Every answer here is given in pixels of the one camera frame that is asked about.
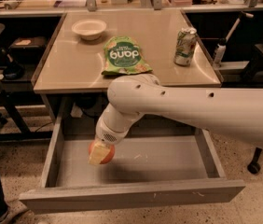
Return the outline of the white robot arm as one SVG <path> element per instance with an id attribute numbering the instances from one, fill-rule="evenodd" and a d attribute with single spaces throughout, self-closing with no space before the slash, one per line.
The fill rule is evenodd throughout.
<path id="1" fill-rule="evenodd" d="M 153 75 L 123 76 L 108 86 L 89 163 L 107 163 L 114 145 L 144 115 L 157 115 L 263 148 L 263 89 L 164 87 Z"/>

